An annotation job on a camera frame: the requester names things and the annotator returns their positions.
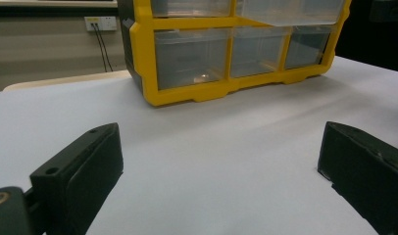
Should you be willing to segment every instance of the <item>power outlet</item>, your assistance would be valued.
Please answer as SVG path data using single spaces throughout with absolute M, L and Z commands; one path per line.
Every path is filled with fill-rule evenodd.
M 93 24 L 101 31 L 117 30 L 116 17 L 85 17 L 86 30 L 93 31 Z

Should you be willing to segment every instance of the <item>plastic drawer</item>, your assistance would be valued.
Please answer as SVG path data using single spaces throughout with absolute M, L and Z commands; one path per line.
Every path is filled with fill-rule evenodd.
M 277 71 L 287 33 L 284 27 L 236 28 L 230 77 Z
M 295 26 L 288 46 L 286 69 L 318 65 L 332 26 Z
M 345 0 L 241 0 L 238 16 L 265 24 L 335 24 Z
M 224 78 L 230 29 L 155 32 L 159 90 Z
M 151 0 L 153 17 L 227 17 L 230 0 Z

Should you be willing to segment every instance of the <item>transparent drawer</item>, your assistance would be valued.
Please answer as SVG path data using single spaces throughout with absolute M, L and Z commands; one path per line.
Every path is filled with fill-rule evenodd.
M 157 31 L 160 90 L 224 78 L 230 29 Z
M 230 0 L 151 0 L 153 17 L 227 17 Z
M 286 69 L 318 65 L 332 26 L 295 26 L 285 61 Z
M 237 15 L 282 25 L 335 24 L 345 0 L 238 0 Z
M 283 27 L 243 27 L 233 34 L 230 76 L 277 71 L 288 30 Z

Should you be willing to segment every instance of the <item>white table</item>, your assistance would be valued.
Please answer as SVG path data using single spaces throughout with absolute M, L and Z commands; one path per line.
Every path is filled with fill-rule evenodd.
M 336 58 L 325 75 L 205 103 L 149 106 L 127 78 L 0 93 L 0 187 L 92 127 L 120 125 L 124 174 L 88 234 L 375 234 L 317 173 L 324 124 L 398 147 L 398 72 Z

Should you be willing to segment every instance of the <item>black and yellow organizer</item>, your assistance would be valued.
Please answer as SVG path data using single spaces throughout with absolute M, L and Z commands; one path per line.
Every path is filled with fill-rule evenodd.
M 351 0 L 118 0 L 125 62 L 154 106 L 325 73 Z

